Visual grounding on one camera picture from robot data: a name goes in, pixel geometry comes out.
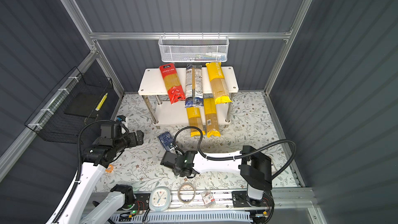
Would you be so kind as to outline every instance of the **corrugated wall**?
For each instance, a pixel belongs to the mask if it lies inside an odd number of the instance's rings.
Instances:
[[[0,0],[0,33],[1,155],[89,49],[59,0]],[[76,145],[35,138],[0,183],[0,222],[45,223],[76,164]]]
[[[76,0],[93,32],[283,32],[301,0]]]
[[[89,49],[59,0],[0,0],[0,155]]]
[[[105,76],[97,62],[87,73]],[[110,117],[117,100],[116,92],[110,92],[102,114]],[[83,147],[92,141],[83,140]],[[0,222],[45,223],[72,182],[76,166],[76,144],[46,142],[36,137],[0,183]]]
[[[395,223],[398,0],[314,0],[272,89],[329,223]]]
[[[93,32],[286,32],[301,1],[76,0]],[[234,66],[240,89],[264,89],[282,42],[231,40],[223,65]],[[125,91],[138,90],[146,68],[164,64],[154,40],[99,43]]]

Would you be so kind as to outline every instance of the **small box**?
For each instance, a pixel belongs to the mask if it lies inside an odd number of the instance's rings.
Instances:
[[[164,132],[158,136],[160,143],[163,148],[169,152],[175,152],[175,148],[173,146],[173,138],[169,132]]]
[[[206,208],[210,208],[214,204],[216,204],[216,201],[213,197],[213,194],[211,193],[210,189],[205,190],[201,193],[203,202],[205,203]]]

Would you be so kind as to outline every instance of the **floral floor mat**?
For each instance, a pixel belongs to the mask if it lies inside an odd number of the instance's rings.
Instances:
[[[149,97],[152,106],[156,107],[156,98]],[[118,160],[109,165],[99,179],[94,192],[109,192],[116,184],[132,185],[134,191],[152,191],[155,187],[165,186],[178,190],[184,182],[190,182],[197,190],[202,189],[242,189],[246,181],[237,174],[225,172],[207,172],[196,175],[193,179],[176,177],[173,172],[160,165],[164,148],[158,140],[163,132],[174,134],[182,126],[163,126],[157,129],[151,123],[149,111],[138,94],[127,94],[123,97],[118,115],[129,117],[129,130],[142,130],[144,144],[126,149]],[[255,148],[278,139],[271,117],[261,92],[239,92],[233,98],[229,127],[220,126],[221,137],[206,136],[202,141],[203,152],[221,153],[241,150],[242,145]],[[178,136],[178,146],[184,151],[196,150],[198,137],[191,138],[190,132]],[[273,171],[286,162],[281,146],[274,146],[264,152],[273,161]],[[288,167],[272,181],[273,187],[296,187],[292,172]]]

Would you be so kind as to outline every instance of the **red spaghetti package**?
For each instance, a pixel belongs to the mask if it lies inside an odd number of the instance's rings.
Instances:
[[[180,80],[178,79],[177,71],[173,63],[162,65],[159,67],[162,73],[164,85],[166,86],[167,94],[170,98],[170,103],[177,101],[184,101],[185,94],[182,91]]]

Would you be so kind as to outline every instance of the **alarm clock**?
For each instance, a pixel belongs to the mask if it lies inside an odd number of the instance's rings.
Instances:
[[[153,212],[162,212],[170,206],[172,197],[171,192],[166,187],[155,188],[149,197],[149,208]]]

